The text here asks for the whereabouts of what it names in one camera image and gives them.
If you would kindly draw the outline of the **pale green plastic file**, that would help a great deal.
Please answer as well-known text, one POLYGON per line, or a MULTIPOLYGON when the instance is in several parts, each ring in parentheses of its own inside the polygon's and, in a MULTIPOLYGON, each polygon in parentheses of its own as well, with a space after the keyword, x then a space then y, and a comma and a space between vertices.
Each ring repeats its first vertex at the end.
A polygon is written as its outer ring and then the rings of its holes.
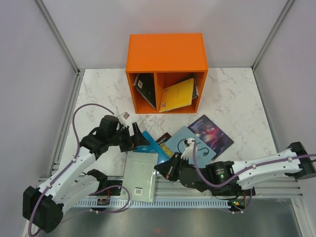
POLYGON ((154 201, 158 154, 128 152, 120 194, 123 200, 154 201))

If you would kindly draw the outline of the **dark green hardcover book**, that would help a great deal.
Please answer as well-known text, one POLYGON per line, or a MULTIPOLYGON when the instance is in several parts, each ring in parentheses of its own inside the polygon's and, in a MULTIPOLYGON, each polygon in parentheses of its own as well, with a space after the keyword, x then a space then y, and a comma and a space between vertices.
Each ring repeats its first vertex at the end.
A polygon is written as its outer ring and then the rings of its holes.
POLYGON ((156 93, 154 76, 150 73, 137 74, 134 83, 134 88, 144 97, 144 99, 156 109, 156 93))

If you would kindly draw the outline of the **yellow paperback book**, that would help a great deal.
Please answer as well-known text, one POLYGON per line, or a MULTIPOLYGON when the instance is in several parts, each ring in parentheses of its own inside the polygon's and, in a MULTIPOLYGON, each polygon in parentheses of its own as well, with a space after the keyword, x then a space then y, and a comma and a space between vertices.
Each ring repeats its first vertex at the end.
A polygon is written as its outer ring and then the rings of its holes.
POLYGON ((163 90, 159 112, 168 112, 192 104, 194 78, 187 79, 163 90))

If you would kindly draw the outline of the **navy blue hardcover book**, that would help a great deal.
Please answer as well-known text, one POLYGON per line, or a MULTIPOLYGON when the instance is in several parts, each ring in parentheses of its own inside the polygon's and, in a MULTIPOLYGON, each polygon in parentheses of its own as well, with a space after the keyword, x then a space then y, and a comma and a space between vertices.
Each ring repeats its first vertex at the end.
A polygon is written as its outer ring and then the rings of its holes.
POLYGON ((198 86, 197 86, 197 79, 196 79, 196 74, 192 74, 192 78, 194 79, 194 88, 193 88, 193 95, 192 99, 198 98, 199 93, 198 93, 198 86))

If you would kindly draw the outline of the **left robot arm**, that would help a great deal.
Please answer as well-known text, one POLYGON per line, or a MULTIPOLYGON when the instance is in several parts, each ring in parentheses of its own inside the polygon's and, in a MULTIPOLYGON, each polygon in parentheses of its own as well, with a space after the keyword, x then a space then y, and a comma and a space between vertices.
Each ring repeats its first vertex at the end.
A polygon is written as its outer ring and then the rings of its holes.
POLYGON ((105 115, 100 125, 82 138, 75 154, 45 182, 34 188, 29 186, 23 193, 23 217, 29 227, 37 226, 46 233, 52 232, 62 221, 64 214, 78 201, 90 194, 103 195, 108 189, 108 177, 97 169, 78 177, 108 151, 118 146, 121 152, 148 146, 149 141, 141 133, 137 123, 129 127, 112 115, 105 115))

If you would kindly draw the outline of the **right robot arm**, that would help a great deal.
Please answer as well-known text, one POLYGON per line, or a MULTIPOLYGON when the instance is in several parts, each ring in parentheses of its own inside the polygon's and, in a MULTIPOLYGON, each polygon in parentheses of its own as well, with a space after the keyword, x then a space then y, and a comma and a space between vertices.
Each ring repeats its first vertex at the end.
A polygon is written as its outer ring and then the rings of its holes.
POLYGON ((182 186, 213 196, 253 196, 254 187, 276 178, 293 177, 295 180, 314 178, 315 155, 308 154, 301 142, 275 155, 242 161, 217 161, 198 167, 197 142, 185 139, 183 153, 175 152, 166 162, 157 164, 155 170, 166 180, 179 181, 182 186))

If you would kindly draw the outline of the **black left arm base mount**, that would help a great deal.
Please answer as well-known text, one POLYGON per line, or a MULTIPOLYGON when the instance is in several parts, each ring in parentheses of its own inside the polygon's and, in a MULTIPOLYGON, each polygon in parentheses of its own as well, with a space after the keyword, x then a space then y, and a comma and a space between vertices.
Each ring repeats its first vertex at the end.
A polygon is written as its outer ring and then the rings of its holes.
POLYGON ((95 196, 102 196, 105 198, 111 198, 115 196, 120 196, 121 194, 122 180, 108 180, 106 183, 101 184, 97 191, 99 193, 95 196))

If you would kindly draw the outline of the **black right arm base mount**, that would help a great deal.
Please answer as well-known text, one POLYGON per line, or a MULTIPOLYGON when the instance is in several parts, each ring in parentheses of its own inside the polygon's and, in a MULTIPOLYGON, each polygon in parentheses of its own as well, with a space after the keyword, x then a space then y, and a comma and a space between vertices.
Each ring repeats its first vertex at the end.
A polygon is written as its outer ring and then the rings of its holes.
POLYGON ((220 188, 210 187, 209 190, 213 196, 250 196, 251 192, 253 196, 256 195, 254 187, 252 189, 243 190, 238 184, 226 185, 220 188))

